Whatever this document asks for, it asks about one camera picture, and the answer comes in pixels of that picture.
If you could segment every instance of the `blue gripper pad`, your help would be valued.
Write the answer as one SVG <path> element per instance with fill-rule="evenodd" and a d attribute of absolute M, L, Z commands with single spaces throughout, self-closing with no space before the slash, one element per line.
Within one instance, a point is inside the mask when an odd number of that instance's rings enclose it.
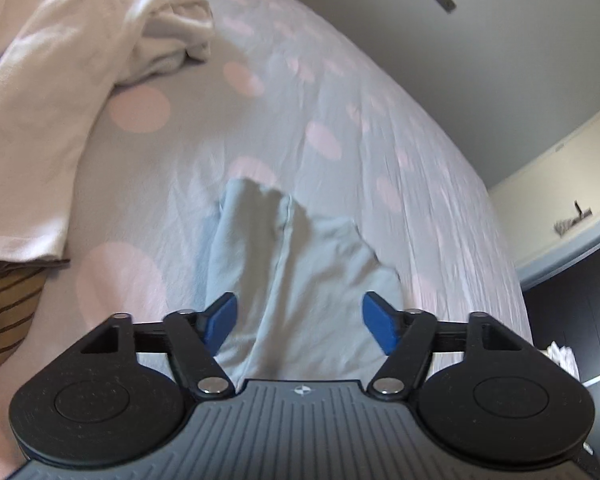
<path fill-rule="evenodd" d="M 251 380 L 236 397 L 202 402 L 160 449 L 103 469 L 32 460 L 10 480 L 584 480 L 573 462 L 486 469 L 433 443 L 401 402 L 357 381 Z"/>
<path fill-rule="evenodd" d="M 402 313 L 374 292 L 362 298 L 362 319 L 385 355 L 395 350 L 400 341 Z"/>
<path fill-rule="evenodd" d="M 225 293 L 202 314 L 205 318 L 202 342 L 211 355 L 218 354 L 222 343 L 238 319 L 238 301 L 231 293 Z"/>

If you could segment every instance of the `small white object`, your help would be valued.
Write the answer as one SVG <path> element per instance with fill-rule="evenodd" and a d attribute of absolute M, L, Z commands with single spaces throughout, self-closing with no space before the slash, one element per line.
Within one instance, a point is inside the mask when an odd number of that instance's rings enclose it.
<path fill-rule="evenodd" d="M 553 341 L 549 348 L 546 349 L 546 355 L 570 376 L 580 380 L 576 357 L 573 355 L 573 350 L 571 350 L 571 348 L 568 346 L 559 347 L 555 341 Z"/>
<path fill-rule="evenodd" d="M 302 384 L 301 386 L 296 386 L 294 388 L 294 392 L 299 396 L 304 397 L 307 394 L 310 394 L 313 390 L 308 387 L 306 384 Z"/>

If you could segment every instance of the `round black disc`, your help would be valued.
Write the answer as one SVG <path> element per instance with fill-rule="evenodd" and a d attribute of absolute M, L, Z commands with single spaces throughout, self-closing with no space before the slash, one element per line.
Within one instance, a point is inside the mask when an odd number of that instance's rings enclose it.
<path fill-rule="evenodd" d="M 424 383 L 418 414 L 435 439 L 503 466 L 564 460 L 582 447 L 594 416 L 586 389 L 539 352 L 490 357 L 445 368 Z"/>
<path fill-rule="evenodd" d="M 10 405 L 23 451 L 70 467 L 113 465 L 149 452 L 183 416 L 179 387 L 138 364 L 43 371 Z"/>

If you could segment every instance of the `wrinkled fabric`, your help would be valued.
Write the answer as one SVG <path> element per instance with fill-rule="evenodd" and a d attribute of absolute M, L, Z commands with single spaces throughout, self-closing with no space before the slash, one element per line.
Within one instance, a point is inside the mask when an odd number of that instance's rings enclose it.
<path fill-rule="evenodd" d="M 96 120 L 76 177 L 72 264 L 50 273 L 29 335 L 0 366 L 0 479 L 23 460 L 8 403 L 24 381 L 110 314 L 155 322 L 205 308 L 218 201 L 232 178 L 291 195 L 312 217 L 351 218 L 398 273 L 395 308 L 452 321 L 482 310 L 531 341 L 487 192 L 413 98 L 295 0 L 208 1 L 217 23 L 208 62 L 115 90 Z M 285 340 L 276 343 L 286 365 Z M 329 353 L 373 343 L 356 337 Z M 311 376 L 311 349 L 297 358 L 294 371 Z M 436 355 L 431 370 L 458 358 Z M 339 359 L 328 356 L 330 366 Z M 342 374 L 354 373 L 345 364 Z"/>
<path fill-rule="evenodd" d="M 367 383 L 384 354 L 362 321 L 375 291 L 402 309 L 400 280 L 347 218 L 313 216 L 288 194 L 231 180 L 210 244 L 206 304 L 226 291 L 238 323 L 218 354 L 245 378 Z"/>
<path fill-rule="evenodd" d="M 580 380 L 580 372 L 576 357 L 568 346 L 558 346 L 555 341 L 552 341 L 545 351 L 547 357 L 556 363 L 560 368 L 567 372 L 571 377 Z"/>
<path fill-rule="evenodd" d="M 213 33 L 206 0 L 0 0 L 0 260 L 62 257 L 113 85 L 206 60 Z"/>

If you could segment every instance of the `ribbed gray plate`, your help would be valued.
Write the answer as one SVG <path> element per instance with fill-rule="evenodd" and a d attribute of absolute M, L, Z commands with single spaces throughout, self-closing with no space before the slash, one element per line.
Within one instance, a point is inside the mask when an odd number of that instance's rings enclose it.
<path fill-rule="evenodd" d="M 403 404 L 357 382 L 249 381 L 231 400 L 204 402 L 162 449 L 105 470 L 29 462 L 14 480 L 482 480 L 588 478 L 573 463 L 537 472 L 468 465 L 427 439 Z"/>

